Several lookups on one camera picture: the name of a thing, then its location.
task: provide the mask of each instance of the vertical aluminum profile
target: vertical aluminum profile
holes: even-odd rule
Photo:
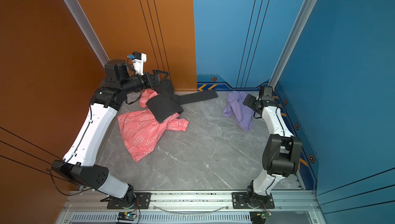
[[[64,0],[64,2],[66,3],[82,32],[84,33],[93,51],[96,53],[96,56],[99,58],[101,64],[104,66],[108,61],[110,61],[110,59],[108,58],[107,53],[101,45],[99,38],[97,37],[91,24],[89,23],[89,20],[86,17],[84,11],[82,10],[82,7],[79,4],[78,0]]]
[[[296,17],[296,20],[295,20],[294,26],[292,27],[291,33],[289,34],[289,37],[287,39],[287,42],[285,43],[284,49],[282,50],[280,58],[276,64],[276,67],[274,68],[273,74],[272,74],[270,81],[269,81],[269,86],[274,88],[277,85],[277,82],[279,81],[281,73],[284,70],[285,65],[288,62],[289,56],[291,56],[291,53],[294,50],[296,42],[298,41],[299,36],[302,33],[302,30],[307,22],[307,19],[309,19],[311,11],[313,10],[316,2],[317,2],[317,0],[304,0],[303,1],[302,7],[300,8],[299,14]]]

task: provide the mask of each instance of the orange wall panel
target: orange wall panel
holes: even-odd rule
[[[170,71],[176,90],[196,90],[193,0],[78,1],[110,59],[145,53],[145,71]]]
[[[63,0],[0,0],[0,9],[0,127],[55,155],[0,129],[2,223],[53,223],[67,197],[45,169],[74,142],[104,68]]]

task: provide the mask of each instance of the pink garment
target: pink garment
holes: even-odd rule
[[[147,107],[147,105],[146,105],[147,101],[149,99],[151,99],[152,97],[157,96],[157,95],[159,95],[159,94],[156,93],[155,90],[150,89],[150,88],[147,89],[146,91],[144,91],[144,93],[141,95],[141,98],[140,98],[140,101],[139,101],[140,107],[146,108]]]
[[[149,109],[119,115],[121,137],[133,160],[151,153],[165,130],[186,131],[189,122],[179,116],[175,113],[159,123]]]

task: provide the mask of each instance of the purple cloth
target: purple cloth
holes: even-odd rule
[[[252,129],[251,118],[254,115],[254,111],[243,105],[244,99],[247,97],[247,93],[240,91],[233,91],[228,94],[228,105],[222,112],[227,118],[230,118],[233,114],[236,117],[236,123],[242,130],[249,132]]]

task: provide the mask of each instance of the marble surface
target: marble surface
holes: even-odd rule
[[[245,189],[262,171],[262,153],[269,131],[263,119],[253,118],[245,132],[234,116],[222,109],[228,93],[218,98],[183,105],[180,118],[188,120],[186,132],[165,131],[156,148],[136,163],[126,150],[115,122],[98,165],[137,190]],[[138,94],[129,95],[129,101]],[[124,104],[120,114],[143,110],[138,103]],[[276,189],[300,189],[295,175],[280,181]]]

